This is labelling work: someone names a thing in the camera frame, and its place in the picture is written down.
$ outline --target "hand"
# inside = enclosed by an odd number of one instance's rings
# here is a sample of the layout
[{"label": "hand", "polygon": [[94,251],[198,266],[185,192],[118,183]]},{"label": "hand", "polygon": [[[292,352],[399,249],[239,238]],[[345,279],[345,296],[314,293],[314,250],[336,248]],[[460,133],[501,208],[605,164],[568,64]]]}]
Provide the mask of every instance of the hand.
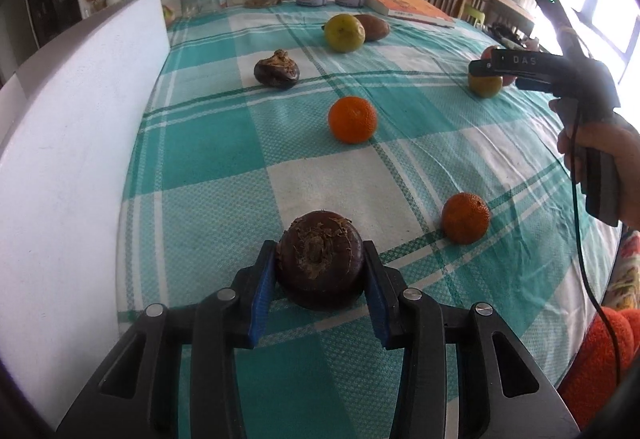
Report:
[{"label": "hand", "polygon": [[[558,100],[551,100],[549,108],[556,111]],[[564,164],[571,170],[571,135],[573,127],[565,127],[558,134],[558,152],[564,154]],[[613,156],[620,176],[620,220],[633,229],[640,229],[640,136],[629,129],[612,124],[592,123],[578,127],[575,144],[595,148]],[[584,165],[576,156],[575,180],[583,177]]]}]

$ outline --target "blue gripper pad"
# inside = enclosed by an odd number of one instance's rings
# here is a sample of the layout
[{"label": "blue gripper pad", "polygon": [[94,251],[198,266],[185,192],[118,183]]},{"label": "blue gripper pad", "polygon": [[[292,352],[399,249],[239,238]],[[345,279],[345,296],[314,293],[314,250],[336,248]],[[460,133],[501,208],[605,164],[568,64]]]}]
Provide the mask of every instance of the blue gripper pad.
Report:
[{"label": "blue gripper pad", "polygon": [[369,306],[369,317],[376,338],[380,340],[382,346],[386,348],[391,338],[391,329],[389,327],[389,313],[385,303],[385,297],[382,288],[376,278],[376,273],[367,261],[366,265],[367,279],[364,285],[364,294],[367,298]]},{"label": "blue gripper pad", "polygon": [[266,248],[267,243],[265,242],[258,256],[258,262],[265,260],[266,264],[258,281],[254,302],[251,306],[251,324],[249,326],[248,338],[252,347],[258,344],[258,340],[260,340],[260,337],[267,327],[267,316],[269,314],[269,306],[273,299],[273,288],[275,286],[275,248]]}]

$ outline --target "teal plaid tablecloth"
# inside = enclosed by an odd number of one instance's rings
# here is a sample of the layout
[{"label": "teal plaid tablecloth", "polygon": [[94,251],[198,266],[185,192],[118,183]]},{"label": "teal plaid tablecloth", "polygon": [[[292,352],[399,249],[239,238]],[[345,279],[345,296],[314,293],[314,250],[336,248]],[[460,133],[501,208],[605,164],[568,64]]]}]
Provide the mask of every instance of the teal plaid tablecloth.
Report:
[{"label": "teal plaid tablecloth", "polygon": [[[490,100],[466,69],[492,41],[391,21],[391,35],[350,54],[321,26],[341,8],[231,8],[180,21],[140,125],[118,244],[122,327],[153,302],[200,301],[251,265],[310,210],[334,210],[372,239],[382,261],[437,301],[494,305],[557,382],[592,315],[575,263],[570,181],[556,152],[558,119],[542,93],[514,86]],[[301,71],[293,89],[262,87],[254,64],[275,49]],[[332,138],[338,98],[371,101],[378,130],[363,145]],[[482,196],[487,234],[453,245],[438,229],[447,198]],[[618,230],[582,213],[587,269],[602,295]],[[388,437],[402,353],[382,350],[364,299],[313,313],[281,294],[257,349],[237,354],[250,439]],[[188,437],[184,351],[180,434]],[[449,399],[456,397],[450,361]]]}]

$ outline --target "orange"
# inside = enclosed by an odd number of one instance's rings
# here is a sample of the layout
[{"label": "orange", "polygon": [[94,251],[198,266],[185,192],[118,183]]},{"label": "orange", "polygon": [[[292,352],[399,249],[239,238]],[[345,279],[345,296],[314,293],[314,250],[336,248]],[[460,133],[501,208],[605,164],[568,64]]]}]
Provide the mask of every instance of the orange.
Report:
[{"label": "orange", "polygon": [[376,109],[364,98],[345,96],[329,109],[329,128],[343,143],[366,142],[378,127]]},{"label": "orange", "polygon": [[489,207],[476,194],[462,192],[451,196],[442,209],[442,230],[456,244],[471,244],[489,228]]}]

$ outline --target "red apple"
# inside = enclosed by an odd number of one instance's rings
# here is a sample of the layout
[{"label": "red apple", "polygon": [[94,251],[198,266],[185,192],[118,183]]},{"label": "red apple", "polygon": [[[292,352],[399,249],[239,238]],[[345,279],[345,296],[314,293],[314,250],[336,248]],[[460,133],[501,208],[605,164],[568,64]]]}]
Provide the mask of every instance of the red apple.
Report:
[{"label": "red apple", "polygon": [[[494,48],[500,49],[500,46],[499,45],[490,45],[484,51],[482,51],[482,56],[480,58],[482,60],[484,60],[485,58],[491,58],[491,51],[493,51]],[[516,80],[515,76],[511,76],[511,75],[503,76],[502,77],[502,86],[505,87],[507,85],[511,85],[515,80]]]}]

